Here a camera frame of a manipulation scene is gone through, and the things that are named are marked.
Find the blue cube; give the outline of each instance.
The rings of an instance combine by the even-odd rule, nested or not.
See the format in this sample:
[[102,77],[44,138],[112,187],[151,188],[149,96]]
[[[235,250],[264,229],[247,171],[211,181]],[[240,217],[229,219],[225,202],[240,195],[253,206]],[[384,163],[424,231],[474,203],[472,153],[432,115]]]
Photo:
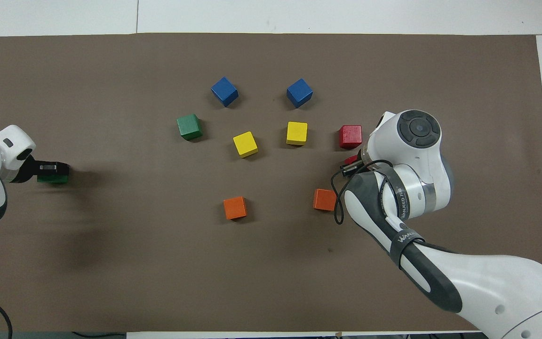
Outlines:
[[235,99],[237,99],[237,88],[227,80],[226,77],[222,77],[221,80],[210,88],[213,91],[213,94],[219,101],[223,103],[225,107],[230,105]]
[[300,79],[286,91],[288,99],[292,101],[295,108],[301,107],[312,97],[312,89],[308,86],[304,79]]

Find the wooden block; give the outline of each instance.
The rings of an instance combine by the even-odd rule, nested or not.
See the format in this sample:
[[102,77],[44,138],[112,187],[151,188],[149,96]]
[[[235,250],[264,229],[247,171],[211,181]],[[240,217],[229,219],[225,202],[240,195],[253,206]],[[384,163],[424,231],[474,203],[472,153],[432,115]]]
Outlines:
[[288,136],[286,144],[302,146],[307,142],[307,127],[306,122],[288,122]]
[[334,210],[336,204],[336,193],[329,189],[316,189],[312,199],[312,206],[316,210]]
[[225,217],[228,220],[242,218],[247,215],[244,197],[223,200],[223,208],[225,209]]
[[308,86],[304,79],[299,79],[297,82],[288,87],[288,90],[286,90],[286,95],[288,96],[288,99],[292,101],[294,107],[298,108],[309,101],[309,99],[312,97],[312,89]]
[[198,119],[196,114],[189,114],[178,118],[177,125],[179,126],[179,133],[185,140],[192,140],[202,136],[200,119]]
[[355,161],[357,161],[358,157],[359,156],[357,156],[356,154],[353,155],[352,157],[348,157],[348,158],[344,159],[344,164],[345,165],[350,165],[351,163],[354,163]]
[[258,152],[258,147],[251,131],[234,137],[234,144],[240,157],[251,156]]
[[225,107],[229,106],[239,96],[237,88],[226,77],[222,77],[210,89]]
[[47,183],[67,183],[68,176],[53,174],[51,176],[37,176],[37,182],[47,182]]
[[363,142],[361,125],[344,125],[340,128],[340,147],[350,150]]

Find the brown mat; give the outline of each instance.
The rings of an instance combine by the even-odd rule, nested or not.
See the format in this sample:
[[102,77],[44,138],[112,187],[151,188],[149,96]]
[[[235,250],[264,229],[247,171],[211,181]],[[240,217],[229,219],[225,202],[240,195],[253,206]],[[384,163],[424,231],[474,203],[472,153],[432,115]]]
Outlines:
[[[209,89],[223,76],[239,89],[228,109]],[[295,110],[301,77],[315,94]],[[534,36],[0,37],[0,129],[74,169],[66,186],[8,185],[0,304],[18,331],[472,330],[350,219],[312,208],[355,153],[337,130],[411,108],[442,125],[456,188],[409,225],[542,263]],[[197,142],[175,122],[190,113]],[[285,144],[288,121],[308,122],[305,146]],[[260,151],[240,159],[232,137],[248,130]],[[227,221],[237,195],[249,216]]]

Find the white table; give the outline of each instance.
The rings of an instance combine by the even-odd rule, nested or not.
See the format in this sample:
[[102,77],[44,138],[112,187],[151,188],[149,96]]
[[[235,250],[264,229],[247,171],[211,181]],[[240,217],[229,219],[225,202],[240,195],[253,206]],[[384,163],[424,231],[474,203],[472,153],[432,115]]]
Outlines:
[[[0,36],[136,32],[536,34],[542,75],[542,0],[0,0]],[[334,334],[141,332],[129,337]],[[343,332],[363,334],[370,333]]]

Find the yellow cube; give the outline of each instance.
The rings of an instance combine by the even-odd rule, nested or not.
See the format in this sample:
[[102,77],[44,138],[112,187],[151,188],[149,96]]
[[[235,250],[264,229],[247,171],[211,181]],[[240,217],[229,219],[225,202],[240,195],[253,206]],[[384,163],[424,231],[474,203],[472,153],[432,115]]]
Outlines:
[[286,144],[302,146],[307,142],[307,127],[306,122],[288,122],[288,136]]
[[254,136],[251,131],[234,137],[234,144],[240,157],[251,156],[258,152],[258,147],[256,147],[256,142],[254,142]]

